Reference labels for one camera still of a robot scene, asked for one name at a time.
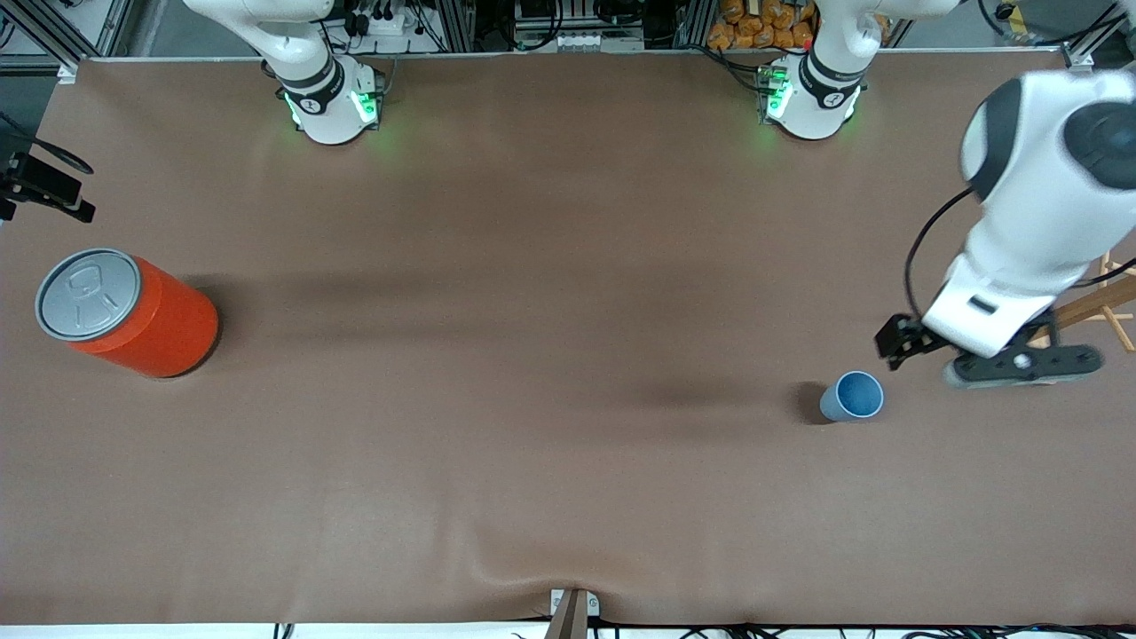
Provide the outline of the aluminium profile frame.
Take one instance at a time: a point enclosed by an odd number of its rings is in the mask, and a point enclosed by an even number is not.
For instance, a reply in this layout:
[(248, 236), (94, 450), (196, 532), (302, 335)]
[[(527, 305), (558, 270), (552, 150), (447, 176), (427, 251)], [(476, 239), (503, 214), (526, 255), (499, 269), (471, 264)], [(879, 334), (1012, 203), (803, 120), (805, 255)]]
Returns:
[[(410, 18), (396, 36), (348, 36), (343, 0), (323, 20), (336, 52), (536, 52), (513, 39), (542, 32), (540, 47), (563, 31), (638, 31), (645, 50), (693, 43), (715, 16), (715, 0), (406, 0)], [(883, 49), (932, 51), (1055, 49), (1076, 64), (1136, 66), (1136, 13), (1119, 0), (1009, 0), (1006, 23), (994, 20), (1006, 0), (961, 0), (941, 18), (882, 18)], [(0, 0), (0, 73), (52, 73), (90, 58), (253, 56), (222, 26), (182, 0)]]

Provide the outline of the orange can with grey lid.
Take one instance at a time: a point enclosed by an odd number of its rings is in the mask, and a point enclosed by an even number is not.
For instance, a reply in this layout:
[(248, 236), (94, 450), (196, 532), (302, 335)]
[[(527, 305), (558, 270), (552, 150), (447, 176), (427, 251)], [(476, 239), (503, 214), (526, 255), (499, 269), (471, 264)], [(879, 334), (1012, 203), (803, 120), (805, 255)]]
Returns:
[(195, 370), (220, 332), (217, 307), (198, 288), (118, 249), (85, 249), (57, 263), (35, 299), (47, 335), (151, 379)]

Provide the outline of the wooden mug rack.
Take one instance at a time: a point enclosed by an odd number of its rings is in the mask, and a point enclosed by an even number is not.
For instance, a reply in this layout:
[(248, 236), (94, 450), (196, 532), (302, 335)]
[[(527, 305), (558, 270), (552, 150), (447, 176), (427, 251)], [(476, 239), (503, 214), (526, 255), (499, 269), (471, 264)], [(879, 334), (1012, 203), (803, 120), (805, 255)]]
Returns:
[(1113, 279), (1100, 280), (1091, 285), (1093, 290), (1087, 294), (1056, 308), (1056, 325), (1064, 330), (1083, 322), (1106, 322), (1124, 351), (1136, 352), (1136, 343), (1124, 327), (1124, 320), (1131, 320), (1136, 327), (1136, 312), (1116, 312), (1118, 307), (1136, 304), (1136, 258), (1131, 265), (1124, 266), (1112, 258), (1111, 251), (1105, 251), (1100, 256), (1096, 279), (1104, 279), (1113, 271)]

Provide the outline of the light blue plastic cup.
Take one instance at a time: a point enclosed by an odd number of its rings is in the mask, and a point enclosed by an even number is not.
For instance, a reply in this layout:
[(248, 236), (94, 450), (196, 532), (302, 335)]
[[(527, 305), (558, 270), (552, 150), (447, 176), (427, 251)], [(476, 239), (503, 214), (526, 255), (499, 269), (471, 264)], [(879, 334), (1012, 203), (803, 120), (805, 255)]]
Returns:
[(824, 417), (840, 423), (872, 418), (884, 404), (880, 381), (864, 371), (847, 371), (824, 390), (819, 409)]

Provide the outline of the white power strip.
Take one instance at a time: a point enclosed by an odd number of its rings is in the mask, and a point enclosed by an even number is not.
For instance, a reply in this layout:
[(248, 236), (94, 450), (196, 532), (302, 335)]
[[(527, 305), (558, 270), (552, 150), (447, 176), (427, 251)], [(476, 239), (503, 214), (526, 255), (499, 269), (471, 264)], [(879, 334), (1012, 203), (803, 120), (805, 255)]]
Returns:
[(348, 36), (402, 36), (410, 18), (406, 0), (343, 0)]
[(563, 31), (556, 40), (540, 47), (548, 36), (542, 32), (518, 32), (513, 39), (525, 50), (538, 53), (633, 53), (645, 50), (638, 31), (624, 30), (575, 30)]

